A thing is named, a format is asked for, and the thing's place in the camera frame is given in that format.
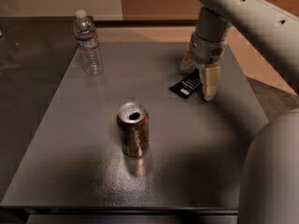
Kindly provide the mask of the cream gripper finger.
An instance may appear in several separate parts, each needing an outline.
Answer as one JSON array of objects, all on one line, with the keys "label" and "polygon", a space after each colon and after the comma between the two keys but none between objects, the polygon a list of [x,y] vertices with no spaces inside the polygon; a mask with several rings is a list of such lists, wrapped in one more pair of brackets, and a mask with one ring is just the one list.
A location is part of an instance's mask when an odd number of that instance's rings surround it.
[{"label": "cream gripper finger", "polygon": [[218,88],[221,67],[217,63],[206,64],[200,73],[203,94],[206,101],[212,100]]},{"label": "cream gripper finger", "polygon": [[179,71],[184,74],[187,73],[195,65],[195,60],[192,58],[192,54],[187,50],[182,58],[182,61],[179,65]]}]

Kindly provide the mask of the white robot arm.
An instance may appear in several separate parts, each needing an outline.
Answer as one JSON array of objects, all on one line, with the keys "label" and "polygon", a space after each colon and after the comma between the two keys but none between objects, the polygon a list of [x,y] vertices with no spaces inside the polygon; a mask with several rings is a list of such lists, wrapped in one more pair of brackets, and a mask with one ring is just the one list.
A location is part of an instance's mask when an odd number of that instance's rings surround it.
[{"label": "white robot arm", "polygon": [[[203,94],[214,98],[228,29],[234,26],[282,78],[299,87],[299,20],[264,0],[199,0],[203,7],[180,65],[202,64]],[[299,109],[269,121],[244,164],[238,224],[299,224]]]}]

